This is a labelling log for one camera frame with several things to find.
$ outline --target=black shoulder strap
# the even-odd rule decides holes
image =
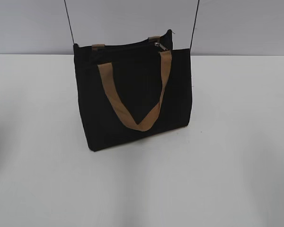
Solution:
[[[190,47],[189,47],[189,50],[191,50],[191,47],[192,47],[192,45],[193,45],[193,38],[194,38],[194,32],[195,32],[195,22],[197,21],[197,15],[198,15],[198,10],[199,10],[199,3],[200,3],[200,0],[198,0],[197,9],[196,9],[196,11],[195,11],[195,21],[194,21],[193,32],[192,32],[192,34],[191,34],[191,40],[190,40]],[[65,9],[66,9],[68,24],[69,24],[70,30],[71,30],[72,43],[75,44],[75,42],[74,42],[74,36],[73,36],[73,34],[72,34],[72,29],[71,29],[70,17],[69,17],[69,15],[68,15],[68,10],[67,10],[67,6],[66,6],[65,0],[64,0],[64,4],[65,4]]]

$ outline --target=tan handle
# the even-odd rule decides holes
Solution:
[[[130,129],[138,131],[149,130],[159,117],[160,109],[163,101],[165,87],[169,79],[169,73],[171,68],[171,52],[164,51],[160,52],[161,55],[161,80],[162,80],[162,91],[159,102],[152,108],[151,111],[145,116],[145,118],[137,124],[129,111],[123,105],[120,97],[117,93],[113,77],[113,65],[112,63],[105,63],[98,65],[99,72],[101,75],[102,85],[104,92],[112,105],[115,113],[117,114],[120,121],[124,126]]]

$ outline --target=black fabric bag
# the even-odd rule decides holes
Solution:
[[[73,46],[78,102],[89,149],[98,151],[187,126],[190,49],[172,31],[142,42]]]

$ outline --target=gray wall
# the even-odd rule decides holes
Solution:
[[[125,44],[171,28],[189,46],[197,0],[67,0],[79,45]],[[0,53],[71,54],[63,0],[1,0]],[[284,55],[284,0],[201,0],[192,54]]]

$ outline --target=zipper pull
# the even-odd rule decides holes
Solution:
[[[155,42],[155,46],[161,47],[162,50],[164,50],[164,51],[168,50],[165,46],[163,46],[161,43],[158,43],[158,42]]]

